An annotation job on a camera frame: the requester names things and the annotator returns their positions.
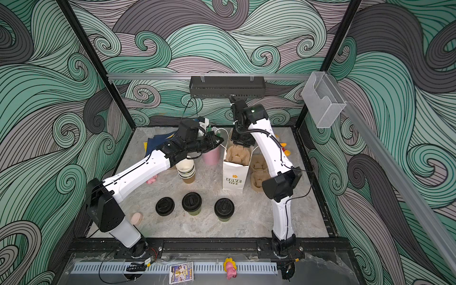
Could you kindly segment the single brown pulp carrier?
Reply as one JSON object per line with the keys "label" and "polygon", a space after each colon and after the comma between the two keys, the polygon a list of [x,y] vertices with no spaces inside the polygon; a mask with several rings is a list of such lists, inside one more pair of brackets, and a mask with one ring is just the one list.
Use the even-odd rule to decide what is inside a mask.
{"label": "single brown pulp carrier", "polygon": [[250,149],[241,145],[233,144],[226,153],[225,161],[237,165],[248,166],[251,160]]}

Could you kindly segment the white paper takeout bag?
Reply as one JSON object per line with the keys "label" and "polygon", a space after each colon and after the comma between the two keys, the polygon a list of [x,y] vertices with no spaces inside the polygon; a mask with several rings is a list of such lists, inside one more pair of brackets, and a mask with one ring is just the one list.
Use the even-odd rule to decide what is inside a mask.
{"label": "white paper takeout bag", "polygon": [[[222,138],[224,138],[224,142],[222,144],[223,147],[223,161],[222,161],[222,169],[223,169],[223,187],[222,189],[225,191],[229,191],[234,194],[241,194],[243,193],[244,186],[246,185],[247,176],[249,172],[249,166],[242,166],[237,165],[234,163],[229,163],[225,161],[227,150],[230,146],[232,146],[232,134],[233,131],[228,132],[224,128],[220,128],[222,130]],[[251,158],[252,154],[255,150],[254,146],[250,147]]]}

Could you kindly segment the black coffee cup lid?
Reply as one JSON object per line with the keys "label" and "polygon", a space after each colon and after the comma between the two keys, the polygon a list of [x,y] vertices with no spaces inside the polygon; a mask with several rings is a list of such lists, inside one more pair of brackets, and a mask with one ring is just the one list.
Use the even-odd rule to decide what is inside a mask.
{"label": "black coffee cup lid", "polygon": [[182,207],[185,211],[192,211],[201,207],[203,200],[199,193],[189,192],[182,199]]}

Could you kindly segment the green paper coffee cup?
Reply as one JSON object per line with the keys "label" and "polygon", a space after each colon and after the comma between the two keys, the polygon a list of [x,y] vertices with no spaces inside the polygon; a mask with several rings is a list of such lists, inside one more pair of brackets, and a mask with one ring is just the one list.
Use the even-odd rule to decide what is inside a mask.
{"label": "green paper coffee cup", "polygon": [[200,214],[200,212],[201,212],[201,207],[194,209],[192,211],[187,211],[187,213],[191,216],[197,216]]}

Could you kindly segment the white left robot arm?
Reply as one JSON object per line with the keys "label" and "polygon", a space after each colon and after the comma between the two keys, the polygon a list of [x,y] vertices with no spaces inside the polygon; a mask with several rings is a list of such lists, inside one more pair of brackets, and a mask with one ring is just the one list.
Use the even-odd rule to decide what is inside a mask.
{"label": "white left robot arm", "polygon": [[178,130],[135,165],[100,181],[92,179],[86,186],[85,210],[98,229],[109,233],[125,248],[145,245],[146,241],[127,220],[120,203],[139,186],[159,173],[187,159],[191,153],[203,154],[224,142],[193,119],[183,119]]}

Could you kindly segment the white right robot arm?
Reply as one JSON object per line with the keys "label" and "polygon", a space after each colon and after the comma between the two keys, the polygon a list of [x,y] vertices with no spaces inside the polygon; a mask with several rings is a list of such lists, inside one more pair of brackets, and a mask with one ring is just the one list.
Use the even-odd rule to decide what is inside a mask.
{"label": "white right robot arm", "polygon": [[275,251],[283,251],[294,246],[296,242],[291,204],[294,189],[302,177],[302,170],[293,166],[285,155],[262,105],[249,107],[244,100],[230,96],[230,107],[235,132],[251,135],[266,161],[270,178],[262,182],[262,188],[272,203],[273,245]]}

